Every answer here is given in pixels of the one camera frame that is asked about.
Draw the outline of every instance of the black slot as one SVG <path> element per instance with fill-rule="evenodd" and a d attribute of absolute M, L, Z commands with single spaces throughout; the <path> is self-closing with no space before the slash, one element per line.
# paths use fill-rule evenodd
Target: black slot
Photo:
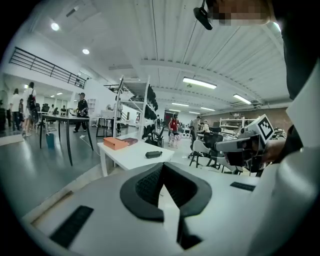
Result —
<path fill-rule="evenodd" d="M 241 189 L 241 190 L 248 190 L 248 191 L 254 191 L 255 187 L 254 185 L 248 185 L 248 184 L 243 184 L 243 183 L 239 183 L 239 182 L 233 182 L 230 184 L 231 187 L 235 187 L 237 189 Z"/>
<path fill-rule="evenodd" d="M 68 248 L 93 210 L 87 206 L 79 206 L 50 236 L 50 239 L 62 247 Z"/>

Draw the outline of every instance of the trash bin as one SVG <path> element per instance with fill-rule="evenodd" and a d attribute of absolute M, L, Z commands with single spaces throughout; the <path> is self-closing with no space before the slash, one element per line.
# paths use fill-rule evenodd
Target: trash bin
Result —
<path fill-rule="evenodd" d="M 47 133 L 45 135 L 46 143 L 48 144 L 49 149 L 53 149 L 55 147 L 55 135 L 53 133 Z"/>

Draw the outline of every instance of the ceiling light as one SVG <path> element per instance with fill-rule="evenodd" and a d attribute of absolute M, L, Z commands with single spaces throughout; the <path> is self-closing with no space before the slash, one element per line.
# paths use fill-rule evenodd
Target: ceiling light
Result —
<path fill-rule="evenodd" d="M 83 52 L 84 54 L 89 54 L 89 53 L 90 53 L 90 51 L 89 51 L 88 49 L 83 49 L 82 52 Z"/>
<path fill-rule="evenodd" d="M 211 108 L 207 108 L 207 107 L 201 107 L 201 109 L 203 109 L 203 110 L 210 110 L 210 111 L 215 111 L 214 109 L 211 109 Z"/>
<path fill-rule="evenodd" d="M 180 104 L 180 103 L 172 103 L 172 105 L 179 105 L 179 106 L 189 107 L 189 105 L 186 105 L 186 104 Z"/>
<path fill-rule="evenodd" d="M 204 86 L 210 89 L 215 89 L 217 88 L 216 85 L 208 83 L 208 82 L 204 82 L 204 81 L 200 81 L 200 80 L 196 80 L 193 78 L 188 78 L 188 77 L 184 77 L 183 78 L 183 82 L 188 83 L 188 84 L 193 84 L 193 85 L 197 85 L 197 86 Z"/>
<path fill-rule="evenodd" d="M 281 28 L 280 28 L 279 24 L 278 24 L 278 23 L 276 23 L 276 22 L 274 22 L 274 25 L 275 25 L 275 26 L 276 26 L 276 28 L 281 32 Z"/>
<path fill-rule="evenodd" d="M 59 25 L 57 23 L 52 23 L 51 24 L 51 28 L 54 30 L 54 31 L 58 31 L 59 30 Z"/>
<path fill-rule="evenodd" d="M 250 104 L 251 104 L 251 102 L 250 102 L 249 100 L 247 100 L 247 99 L 245 99 L 245 98 L 243 98 L 243 97 L 239 96 L 238 94 L 233 95 L 233 97 L 235 97 L 235 98 L 239 99 L 240 101 L 243 101 L 243 102 L 247 103 L 248 105 L 250 105 Z"/>

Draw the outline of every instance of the orange box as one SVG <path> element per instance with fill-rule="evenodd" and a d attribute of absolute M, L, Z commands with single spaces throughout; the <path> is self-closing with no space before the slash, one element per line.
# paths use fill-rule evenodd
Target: orange box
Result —
<path fill-rule="evenodd" d="M 103 138 L 103 144 L 113 150 L 120 150 L 129 145 L 128 142 L 113 137 Z"/>

